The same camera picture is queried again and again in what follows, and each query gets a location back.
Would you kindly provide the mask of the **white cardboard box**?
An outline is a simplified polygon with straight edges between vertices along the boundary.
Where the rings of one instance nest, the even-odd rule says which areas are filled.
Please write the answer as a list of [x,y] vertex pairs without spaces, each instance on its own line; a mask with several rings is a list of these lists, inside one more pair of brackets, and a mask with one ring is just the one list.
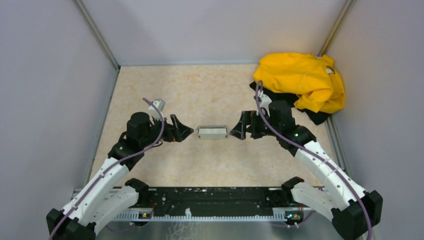
[[229,137],[226,125],[200,125],[196,130],[200,140],[224,140]]

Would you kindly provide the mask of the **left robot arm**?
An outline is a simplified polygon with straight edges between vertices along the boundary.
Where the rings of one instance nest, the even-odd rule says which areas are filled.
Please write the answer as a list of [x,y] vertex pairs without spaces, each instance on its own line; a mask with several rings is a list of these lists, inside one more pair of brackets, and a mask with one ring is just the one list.
[[133,207],[154,207],[149,186],[131,178],[118,192],[113,187],[158,142],[184,141],[194,129],[182,124],[176,115],[151,118],[145,112],[131,115],[117,143],[87,185],[62,209],[53,208],[46,216],[51,240],[94,240],[99,232],[122,211]]

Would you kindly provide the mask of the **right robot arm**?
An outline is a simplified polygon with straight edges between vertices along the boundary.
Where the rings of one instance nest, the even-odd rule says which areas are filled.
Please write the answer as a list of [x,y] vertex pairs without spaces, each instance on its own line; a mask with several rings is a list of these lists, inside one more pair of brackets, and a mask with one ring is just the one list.
[[381,222],[383,197],[368,191],[348,176],[322,148],[316,136],[296,124],[292,110],[278,100],[260,110],[242,111],[229,134],[245,140],[274,137],[278,144],[302,162],[323,184],[319,190],[300,177],[292,177],[281,186],[281,199],[287,206],[306,205],[327,218],[344,240],[355,240]]

